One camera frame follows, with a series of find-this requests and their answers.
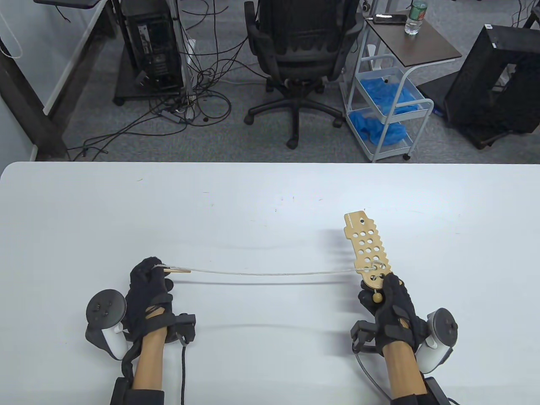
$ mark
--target caster wheel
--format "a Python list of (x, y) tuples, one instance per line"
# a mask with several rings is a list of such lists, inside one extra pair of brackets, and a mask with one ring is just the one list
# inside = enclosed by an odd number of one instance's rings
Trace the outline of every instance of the caster wheel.
[(341, 128), (341, 125), (343, 125), (343, 118), (334, 119), (332, 125), (334, 126), (334, 128)]
[(289, 149), (295, 150), (298, 147), (298, 139), (289, 139), (286, 145)]
[(274, 91), (274, 83), (272, 82), (272, 79), (267, 77), (266, 78), (266, 92), (272, 93)]
[(255, 122), (255, 117), (251, 114), (247, 114), (245, 117), (244, 117), (244, 124), (246, 125), (253, 125), (253, 123)]

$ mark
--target wooden bead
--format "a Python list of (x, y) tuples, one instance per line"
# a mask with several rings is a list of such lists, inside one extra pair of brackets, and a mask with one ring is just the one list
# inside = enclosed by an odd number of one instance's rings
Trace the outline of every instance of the wooden bead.
[(381, 293), (373, 294), (373, 302), (374, 303), (381, 303), (382, 302), (382, 294)]

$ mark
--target black glove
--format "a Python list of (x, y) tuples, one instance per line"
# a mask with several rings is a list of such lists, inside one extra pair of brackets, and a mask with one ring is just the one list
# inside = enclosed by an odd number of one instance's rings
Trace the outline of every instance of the black glove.
[(130, 290), (126, 295), (127, 310), (124, 327), (130, 333), (130, 340), (137, 340), (147, 334), (146, 317), (158, 308), (165, 313), (172, 312), (172, 295), (168, 294), (174, 284), (165, 278), (165, 272), (158, 258), (147, 258), (135, 266), (130, 274)]
[(395, 341), (408, 343), (416, 352), (420, 343), (429, 335), (428, 325), (416, 316), (409, 293), (403, 283), (400, 285), (400, 279), (394, 273), (384, 278), (381, 303), (373, 302), (373, 290), (364, 282), (360, 286), (362, 291), (358, 299), (375, 316), (375, 348), (378, 353), (382, 355), (382, 348)]

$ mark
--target chair backrest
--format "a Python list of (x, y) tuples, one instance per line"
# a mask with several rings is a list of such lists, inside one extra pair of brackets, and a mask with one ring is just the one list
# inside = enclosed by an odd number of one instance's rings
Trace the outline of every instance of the chair backrest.
[(259, 0), (259, 29), (272, 38), (281, 77), (331, 75), (342, 47), (346, 56), (356, 40), (343, 44), (359, 1)]

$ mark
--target metal cart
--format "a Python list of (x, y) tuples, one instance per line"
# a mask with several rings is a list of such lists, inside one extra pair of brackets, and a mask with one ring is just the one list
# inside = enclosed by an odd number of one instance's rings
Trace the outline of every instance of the metal cart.
[[(422, 30), (424, 30), (424, 32), (418, 33), (416, 36), (417, 38), (410, 38), (404, 32), (402, 25), (374, 25), (372, 18), (366, 19), (365, 24), (366, 26), (363, 30), (362, 42), (356, 61), (356, 68), (351, 80), (352, 82), (350, 83), (349, 88), (347, 88), (345, 83), (340, 83), (346, 120), (357, 137), (364, 153), (372, 163), (396, 155), (403, 155), (405, 160), (409, 160), (410, 154), (414, 151), (422, 138), (427, 120), (433, 111), (434, 103), (431, 99), (422, 96), (420, 91), (418, 91), (408, 77), (412, 72), (419, 68), (452, 62), (458, 57), (461, 57), (461, 54), (427, 22), (424, 22), (422, 25)], [(386, 48), (391, 53), (385, 55), (364, 56), (366, 42), (370, 32), (376, 33), (377, 36), (383, 40), (386, 44)], [(435, 41), (434, 46), (432, 45), (428, 49), (422, 49), (421, 46), (427, 40), (431, 42)], [(373, 66), (375, 61), (380, 62), (383, 59), (387, 59), (391, 62), (390, 67), (369, 70), (366, 72), (360, 71), (364, 62), (369, 63), (369, 66)], [(399, 84), (387, 114), (382, 112), (380, 106), (373, 101), (373, 95), (370, 95), (363, 86), (362, 80), (365, 79), (381, 79), (387, 83)], [(403, 89), (407, 89), (410, 92), (413, 97), (412, 101), (399, 103), (399, 97)], [(367, 107), (360, 109), (353, 108), (353, 97), (356, 91), (364, 98)], [(396, 110), (401, 107), (413, 105), (417, 106), (417, 110), (396, 113)], [(381, 138), (377, 145), (373, 145), (368, 140), (362, 139), (357, 132), (349, 117), (349, 115), (355, 111), (360, 111), (364, 116), (375, 117), (384, 125)], [(417, 118), (422, 118), (423, 121), (415, 134), (407, 133), (407, 136), (398, 144), (383, 146), (390, 124), (401, 123), (406, 120)]]

